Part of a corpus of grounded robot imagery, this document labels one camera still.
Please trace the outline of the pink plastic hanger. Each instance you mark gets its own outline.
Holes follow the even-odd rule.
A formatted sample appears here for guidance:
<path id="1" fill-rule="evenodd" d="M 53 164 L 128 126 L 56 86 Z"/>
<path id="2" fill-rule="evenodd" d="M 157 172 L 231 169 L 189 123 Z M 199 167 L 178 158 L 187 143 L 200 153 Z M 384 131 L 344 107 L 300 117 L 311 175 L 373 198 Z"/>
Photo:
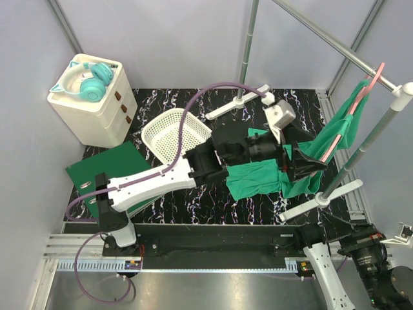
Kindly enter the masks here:
<path id="1" fill-rule="evenodd" d="M 372 79 L 365 78 L 357 84 L 350 97 L 317 135 L 316 140 L 321 142 L 323 151 L 319 153 L 320 161 L 328 163 L 335 151 L 352 146 L 369 93 L 380 79 L 384 67 L 385 64 L 381 63 Z"/>

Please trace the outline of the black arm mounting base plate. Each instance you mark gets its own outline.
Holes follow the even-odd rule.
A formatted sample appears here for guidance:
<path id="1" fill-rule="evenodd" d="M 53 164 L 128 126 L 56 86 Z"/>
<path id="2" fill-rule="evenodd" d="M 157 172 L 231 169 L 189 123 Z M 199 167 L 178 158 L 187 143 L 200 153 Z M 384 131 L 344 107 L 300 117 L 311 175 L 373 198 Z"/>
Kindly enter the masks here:
<path id="1" fill-rule="evenodd" d="M 306 225 L 137 224 L 137 243 L 120 248 L 113 237 L 103 256 L 132 260 L 166 273 L 294 273 L 304 247 L 325 241 L 323 229 Z"/>

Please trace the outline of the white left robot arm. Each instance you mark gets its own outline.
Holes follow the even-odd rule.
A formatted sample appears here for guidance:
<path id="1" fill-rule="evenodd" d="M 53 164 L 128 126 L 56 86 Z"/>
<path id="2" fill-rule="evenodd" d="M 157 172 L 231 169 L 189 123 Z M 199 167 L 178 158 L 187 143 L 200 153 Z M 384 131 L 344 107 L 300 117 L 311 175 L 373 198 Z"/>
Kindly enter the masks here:
<path id="1" fill-rule="evenodd" d="M 191 189 L 228 177 L 228 168 L 240 164 L 272 160 L 276 170 L 297 181 L 327 164 L 307 156 L 299 149 L 297 137 L 310 139 L 293 125 L 286 127 L 285 142 L 272 132 L 248 135 L 248 127 L 240 122 L 223 125 L 211 136 L 176 160 L 137 174 L 111 178 L 105 173 L 95 176 L 97 222 L 102 233 L 111 234 L 117 248 L 127 256 L 139 249 L 139 240 L 127 210 L 149 198 L 181 189 Z"/>

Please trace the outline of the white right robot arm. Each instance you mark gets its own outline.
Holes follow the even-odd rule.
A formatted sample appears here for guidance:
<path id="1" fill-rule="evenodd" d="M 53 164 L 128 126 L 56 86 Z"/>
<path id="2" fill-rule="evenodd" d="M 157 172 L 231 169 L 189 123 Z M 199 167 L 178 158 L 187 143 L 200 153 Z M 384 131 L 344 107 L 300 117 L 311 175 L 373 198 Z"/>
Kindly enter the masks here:
<path id="1" fill-rule="evenodd" d="M 392 247 L 412 248 L 412 226 L 401 224 L 386 238 L 372 224 L 351 224 L 336 238 L 337 253 L 349 258 L 337 269 L 321 226 L 302 225 L 293 248 L 306 256 L 314 270 L 328 309 L 412 309 L 412 268 L 390 262 Z"/>

